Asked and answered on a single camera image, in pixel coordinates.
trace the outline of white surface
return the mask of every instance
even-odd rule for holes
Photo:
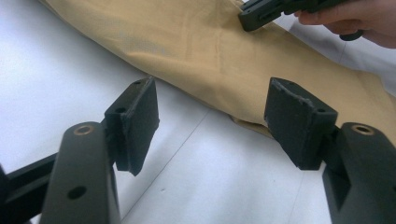
[[[396,92],[396,52],[345,43],[292,16],[276,20],[330,59]],[[0,163],[7,173],[58,150],[63,132],[103,113],[146,75],[37,1],[0,0]],[[116,172],[124,223],[330,223],[321,171],[293,166],[273,139],[157,80],[160,128],[142,173]]]

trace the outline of tan fabric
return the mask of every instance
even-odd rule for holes
[[[295,81],[396,143],[395,107],[377,76],[331,62],[270,23],[245,33],[236,0],[43,0],[135,67],[246,122],[262,115],[270,77]]]

